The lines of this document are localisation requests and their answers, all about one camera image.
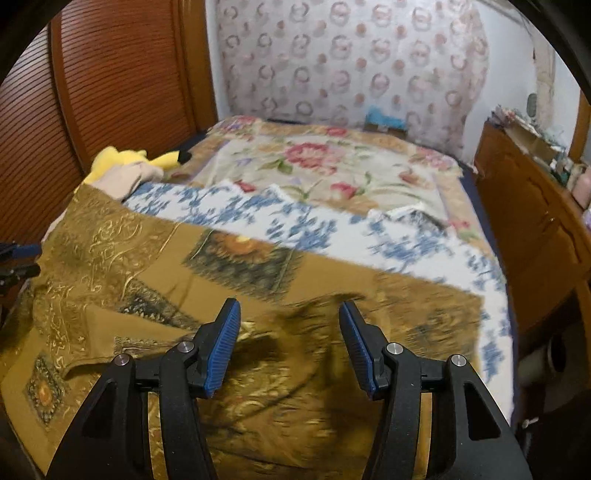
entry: blue and white blanket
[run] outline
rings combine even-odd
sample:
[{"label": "blue and white blanket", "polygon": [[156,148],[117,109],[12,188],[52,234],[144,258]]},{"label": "blue and white blanket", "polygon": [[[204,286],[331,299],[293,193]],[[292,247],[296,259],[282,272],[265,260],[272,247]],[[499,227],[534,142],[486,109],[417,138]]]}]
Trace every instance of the blue and white blanket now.
[{"label": "blue and white blanket", "polygon": [[271,186],[248,195],[229,182],[206,189],[142,185],[125,205],[139,213],[245,235],[282,247],[441,282],[483,298],[481,375],[508,420],[513,411],[513,341],[498,262],[433,228],[296,203]]}]

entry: patterned wallpaper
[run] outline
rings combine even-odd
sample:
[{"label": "patterned wallpaper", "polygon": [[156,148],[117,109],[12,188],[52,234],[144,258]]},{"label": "patterned wallpaper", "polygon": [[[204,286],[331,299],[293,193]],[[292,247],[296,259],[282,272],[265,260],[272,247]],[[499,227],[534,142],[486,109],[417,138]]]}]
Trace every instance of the patterned wallpaper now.
[{"label": "patterned wallpaper", "polygon": [[472,0],[219,0],[234,114],[360,127],[370,106],[461,155],[488,73]]}]

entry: wooden wardrobe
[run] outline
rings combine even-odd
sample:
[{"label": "wooden wardrobe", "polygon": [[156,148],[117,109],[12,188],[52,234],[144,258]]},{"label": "wooden wardrobe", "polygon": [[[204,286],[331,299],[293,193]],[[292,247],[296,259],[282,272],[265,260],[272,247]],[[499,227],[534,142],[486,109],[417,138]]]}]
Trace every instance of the wooden wardrobe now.
[{"label": "wooden wardrobe", "polygon": [[0,242],[40,240],[103,147],[216,122],[204,2],[73,0],[0,86]]}]

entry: beige cloth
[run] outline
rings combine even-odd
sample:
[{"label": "beige cloth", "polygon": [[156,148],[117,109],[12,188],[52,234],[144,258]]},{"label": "beige cloth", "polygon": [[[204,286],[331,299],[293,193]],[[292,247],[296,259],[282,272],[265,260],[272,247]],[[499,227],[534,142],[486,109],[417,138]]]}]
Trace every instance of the beige cloth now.
[{"label": "beige cloth", "polygon": [[[164,170],[147,162],[128,163],[127,165],[115,165],[105,172],[105,174],[97,181],[92,183],[96,189],[106,193],[113,200],[123,202],[136,189],[147,181],[161,181],[164,178]],[[56,229],[66,211],[53,220],[47,232],[41,239],[42,242],[47,240],[49,234]]]}]

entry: bottle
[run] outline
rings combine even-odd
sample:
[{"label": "bottle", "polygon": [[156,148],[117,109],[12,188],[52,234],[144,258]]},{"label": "bottle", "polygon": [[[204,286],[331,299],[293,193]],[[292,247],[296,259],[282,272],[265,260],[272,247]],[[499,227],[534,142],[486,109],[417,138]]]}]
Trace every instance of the bottle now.
[{"label": "bottle", "polygon": [[573,189],[573,197],[584,209],[591,202],[591,168],[588,168],[577,180]]}]

